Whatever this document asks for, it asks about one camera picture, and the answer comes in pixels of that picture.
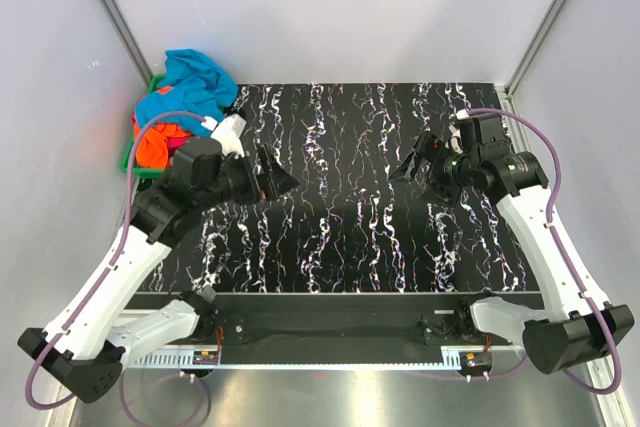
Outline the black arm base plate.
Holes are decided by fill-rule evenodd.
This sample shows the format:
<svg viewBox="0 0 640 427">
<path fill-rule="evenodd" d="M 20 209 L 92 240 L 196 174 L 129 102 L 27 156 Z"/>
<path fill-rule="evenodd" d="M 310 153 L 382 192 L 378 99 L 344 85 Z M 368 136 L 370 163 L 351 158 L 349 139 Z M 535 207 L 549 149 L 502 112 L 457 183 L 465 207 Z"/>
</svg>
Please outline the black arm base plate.
<svg viewBox="0 0 640 427">
<path fill-rule="evenodd" d="M 225 345 L 266 341 L 373 342 L 427 345 L 474 342 L 463 317 L 479 293 L 218 294 L 191 334 L 172 334 L 172 343 L 197 344 L 223 336 Z"/>
</svg>

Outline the blue t shirt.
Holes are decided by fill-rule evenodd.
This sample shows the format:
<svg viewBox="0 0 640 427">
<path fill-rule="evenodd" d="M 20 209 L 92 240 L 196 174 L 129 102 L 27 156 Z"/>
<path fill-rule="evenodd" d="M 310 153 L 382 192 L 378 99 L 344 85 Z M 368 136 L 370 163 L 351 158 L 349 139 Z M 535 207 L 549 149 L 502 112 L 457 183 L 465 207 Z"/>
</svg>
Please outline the blue t shirt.
<svg viewBox="0 0 640 427">
<path fill-rule="evenodd" d="M 222 122 L 237 96 L 238 85 L 206 55 L 193 49 L 168 50 L 166 73 L 157 89 L 135 107 L 140 128 L 160 114 L 190 112 Z"/>
</svg>

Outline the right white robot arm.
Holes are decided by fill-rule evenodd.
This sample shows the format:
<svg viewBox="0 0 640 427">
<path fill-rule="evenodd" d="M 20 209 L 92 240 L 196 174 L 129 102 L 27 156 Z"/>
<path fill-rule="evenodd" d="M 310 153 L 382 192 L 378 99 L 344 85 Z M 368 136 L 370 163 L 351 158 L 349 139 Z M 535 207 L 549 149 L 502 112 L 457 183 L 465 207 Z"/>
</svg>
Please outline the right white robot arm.
<svg viewBox="0 0 640 427">
<path fill-rule="evenodd" d="M 464 134 L 461 148 L 429 132 L 420 135 L 392 182 L 413 180 L 429 166 L 423 199 L 455 205 L 467 188 L 482 191 L 515 235 L 542 295 L 542 308 L 480 294 L 463 303 L 454 331 L 466 343 L 487 334 L 518 345 L 542 373 L 604 357 L 620 362 L 617 346 L 634 326 L 626 305 L 614 305 L 589 277 L 551 204 L 552 189 L 536 157 L 514 153 L 501 134 Z"/>
</svg>

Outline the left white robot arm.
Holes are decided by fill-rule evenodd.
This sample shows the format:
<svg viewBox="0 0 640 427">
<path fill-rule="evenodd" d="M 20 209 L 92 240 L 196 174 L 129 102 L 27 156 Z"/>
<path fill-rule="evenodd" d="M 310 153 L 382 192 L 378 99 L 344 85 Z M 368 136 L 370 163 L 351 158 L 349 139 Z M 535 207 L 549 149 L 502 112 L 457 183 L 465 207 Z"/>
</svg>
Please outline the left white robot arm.
<svg viewBox="0 0 640 427">
<path fill-rule="evenodd" d="M 184 292 L 133 322 L 116 321 L 203 212 L 225 203 L 276 201 L 298 187 L 266 146 L 257 153 L 259 173 L 236 137 L 191 138 L 178 148 L 163 175 L 135 195 L 117 239 L 68 306 L 45 327 L 20 335 L 17 344 L 33 359 L 32 369 L 44 369 L 89 404 L 161 347 L 182 339 L 208 341 L 216 329 L 211 289 Z"/>
</svg>

